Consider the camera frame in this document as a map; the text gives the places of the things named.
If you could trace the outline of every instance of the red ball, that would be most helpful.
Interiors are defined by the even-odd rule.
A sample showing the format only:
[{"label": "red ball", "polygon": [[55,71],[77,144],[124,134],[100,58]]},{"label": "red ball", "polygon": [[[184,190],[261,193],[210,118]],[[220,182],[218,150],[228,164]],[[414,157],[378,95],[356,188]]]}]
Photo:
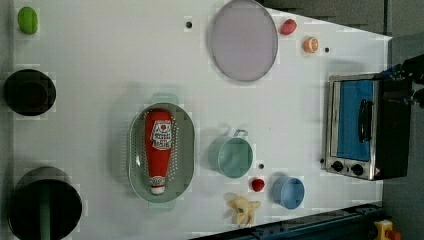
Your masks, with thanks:
[{"label": "red ball", "polygon": [[265,182],[262,179],[256,178],[252,181],[252,189],[255,192],[260,192],[265,186]]},{"label": "red ball", "polygon": [[297,24],[293,19],[289,19],[283,23],[280,33],[283,35],[292,34],[297,28]]}]

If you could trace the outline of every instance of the green fruit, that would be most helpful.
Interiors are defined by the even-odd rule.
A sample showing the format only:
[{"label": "green fruit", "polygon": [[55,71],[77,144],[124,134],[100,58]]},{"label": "green fruit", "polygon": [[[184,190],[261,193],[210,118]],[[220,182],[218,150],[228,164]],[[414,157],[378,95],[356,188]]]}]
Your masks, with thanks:
[{"label": "green fruit", "polygon": [[38,30],[38,16],[34,9],[23,7],[18,13],[19,28],[25,34],[32,35]]}]

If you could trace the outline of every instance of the red ketchup bottle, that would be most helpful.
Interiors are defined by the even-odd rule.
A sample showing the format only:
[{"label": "red ketchup bottle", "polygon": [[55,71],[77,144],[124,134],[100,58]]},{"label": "red ketchup bottle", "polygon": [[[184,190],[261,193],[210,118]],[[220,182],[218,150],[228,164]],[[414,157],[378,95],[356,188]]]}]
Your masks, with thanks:
[{"label": "red ketchup bottle", "polygon": [[149,167],[151,191],[155,195],[165,192],[165,178],[171,156],[171,114],[162,109],[150,111],[145,123],[146,157]]}]

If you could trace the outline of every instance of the yellow object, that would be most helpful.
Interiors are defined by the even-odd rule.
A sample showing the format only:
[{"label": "yellow object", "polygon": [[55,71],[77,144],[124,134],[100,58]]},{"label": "yellow object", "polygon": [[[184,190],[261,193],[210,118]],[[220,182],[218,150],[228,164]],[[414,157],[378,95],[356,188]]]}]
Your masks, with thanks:
[{"label": "yellow object", "polygon": [[247,227],[250,228],[255,220],[255,209],[261,205],[259,201],[249,202],[246,198],[237,196],[233,201],[227,202],[237,212],[237,225],[243,223],[248,218]]},{"label": "yellow object", "polygon": [[390,240],[386,237],[386,232],[393,230],[393,223],[389,220],[383,220],[380,222],[374,222],[374,224],[378,229],[378,236],[375,240]]}]

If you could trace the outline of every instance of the black bowl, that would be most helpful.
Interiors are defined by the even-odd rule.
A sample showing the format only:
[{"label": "black bowl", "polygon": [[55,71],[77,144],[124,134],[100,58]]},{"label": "black bowl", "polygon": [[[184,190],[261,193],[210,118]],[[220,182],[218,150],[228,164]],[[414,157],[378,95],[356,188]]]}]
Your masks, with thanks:
[{"label": "black bowl", "polygon": [[6,80],[4,98],[13,111],[25,116],[37,116],[53,106],[56,88],[44,73],[25,69],[13,73]]},{"label": "black bowl", "polygon": [[41,229],[48,229],[41,225],[43,207],[49,209],[47,227],[52,240],[71,233],[82,213],[81,198],[71,185],[51,179],[36,181],[18,190],[12,198],[8,220],[13,234],[21,240],[41,239]]}]

